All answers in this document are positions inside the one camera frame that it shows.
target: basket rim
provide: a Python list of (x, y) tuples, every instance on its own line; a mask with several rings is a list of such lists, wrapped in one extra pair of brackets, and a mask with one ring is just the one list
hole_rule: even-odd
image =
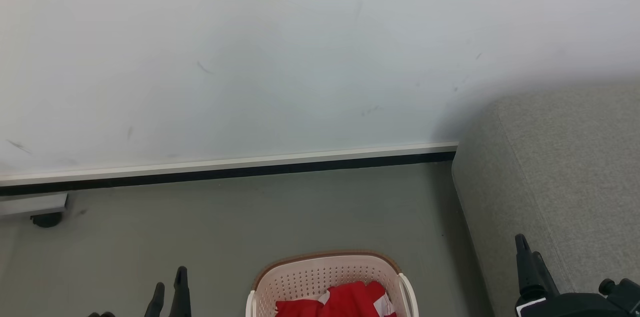
[(386, 255), (384, 255), (382, 253), (379, 253), (377, 251), (373, 251), (371, 249), (334, 249), (334, 250), (330, 250), (330, 251), (320, 251), (320, 252), (314, 252), (314, 253), (305, 253), (305, 254), (300, 254), (300, 255), (295, 255), (295, 256), (292, 256), (292, 257), (279, 259), (279, 260), (269, 264), (268, 266), (263, 268), (262, 271), (260, 271), (258, 276), (253, 281), (253, 285), (251, 286), (251, 290), (252, 291), (256, 291), (258, 289), (258, 285), (260, 285), (260, 282), (263, 280), (263, 277), (267, 273), (269, 273), (269, 271), (271, 271), (272, 269), (275, 269), (276, 267), (280, 267), (280, 266), (286, 265), (288, 263), (301, 262), (301, 261), (306, 261), (306, 260), (315, 260), (317, 258), (342, 257), (342, 256), (371, 256), (371, 257), (377, 257), (377, 258), (380, 258), (380, 260), (383, 260), (384, 262), (388, 263), (393, 268), (393, 270), (395, 271), (396, 274), (402, 273), (402, 270), (400, 269), (398, 264), (395, 262), (395, 260), (393, 260), (390, 257), (388, 257), (388, 256), (386, 256)]

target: black caster wheel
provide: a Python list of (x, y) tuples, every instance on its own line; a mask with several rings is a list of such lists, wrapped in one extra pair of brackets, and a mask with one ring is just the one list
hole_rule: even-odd
[(52, 228), (62, 221), (62, 212), (53, 212), (31, 216), (33, 224), (41, 228)]

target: gray sofa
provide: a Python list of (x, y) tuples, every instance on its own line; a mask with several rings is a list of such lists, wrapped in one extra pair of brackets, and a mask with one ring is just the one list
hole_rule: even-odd
[(519, 296), (518, 233), (561, 293), (640, 283), (640, 85), (503, 98), (452, 173), (496, 317), (513, 317)]

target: floor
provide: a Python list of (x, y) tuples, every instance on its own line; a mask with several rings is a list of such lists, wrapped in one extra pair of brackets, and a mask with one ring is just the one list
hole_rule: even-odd
[[(423, 317), (489, 317), (451, 163), (92, 189), (54, 228), (0, 225), (0, 314), (141, 316), (189, 271), (192, 314), (241, 317), (270, 262), (372, 249), (411, 281)], [(165, 306), (162, 316), (169, 314)]]

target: laundry basket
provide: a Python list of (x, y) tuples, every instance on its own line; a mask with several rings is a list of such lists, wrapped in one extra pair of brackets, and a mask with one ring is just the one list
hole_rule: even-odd
[(274, 317), (276, 301), (318, 299), (327, 288), (362, 281), (379, 282), (397, 317), (419, 317), (416, 294), (398, 265), (374, 251), (350, 250), (287, 258), (266, 267), (246, 299), (246, 317)]

